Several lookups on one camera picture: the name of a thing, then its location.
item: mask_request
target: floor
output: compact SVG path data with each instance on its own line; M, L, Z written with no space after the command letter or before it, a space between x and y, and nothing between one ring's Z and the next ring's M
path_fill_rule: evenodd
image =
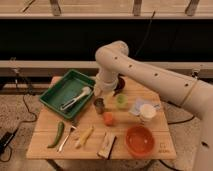
M38 101L38 96L26 96L30 110L39 114L42 107ZM162 102L168 121L179 121L191 117L191 114L179 109L173 105ZM23 119L30 119L21 95L0 95L0 137L6 131L13 131L18 122ZM15 139L11 142L13 153L11 160L7 163L0 162L1 171L52 171L46 161L43 160L27 160L25 155L30 143L35 123L23 124L18 131ZM179 124L170 125L171 136L174 141L177 158L173 161L165 161L175 168L191 171L193 166L193 158L195 156L196 146L198 144L200 121L194 120ZM1 157L7 158L8 151ZM142 170L148 161L134 160L116 160L116 161L57 161L64 170L75 171L95 171L95 170ZM161 163L156 161L149 171L169 171Z

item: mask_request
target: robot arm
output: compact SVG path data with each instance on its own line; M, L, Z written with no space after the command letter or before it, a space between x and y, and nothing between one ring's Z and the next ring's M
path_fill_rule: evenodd
M99 48L96 61L100 65L96 86L112 91L118 74L126 75L188 110L203 121L201 140L194 171L213 169L213 86L195 78L161 69L128 57L128 46L117 41Z

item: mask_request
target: paper cup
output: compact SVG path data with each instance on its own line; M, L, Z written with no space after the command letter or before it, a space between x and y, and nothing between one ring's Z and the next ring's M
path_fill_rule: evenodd
M140 119L142 122L149 122L151 121L155 116L157 112L155 107L153 107L150 104L144 104L140 106Z

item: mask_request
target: black backdrop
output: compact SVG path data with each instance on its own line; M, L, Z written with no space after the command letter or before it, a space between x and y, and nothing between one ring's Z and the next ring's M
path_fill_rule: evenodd
M0 59L94 60L98 47L123 40L143 61L213 61L213 20L0 20Z

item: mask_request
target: table leg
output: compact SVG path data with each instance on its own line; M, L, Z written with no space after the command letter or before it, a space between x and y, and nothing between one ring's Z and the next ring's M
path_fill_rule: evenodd
M49 163L56 171L63 171L63 169L52 159L46 159L47 163Z

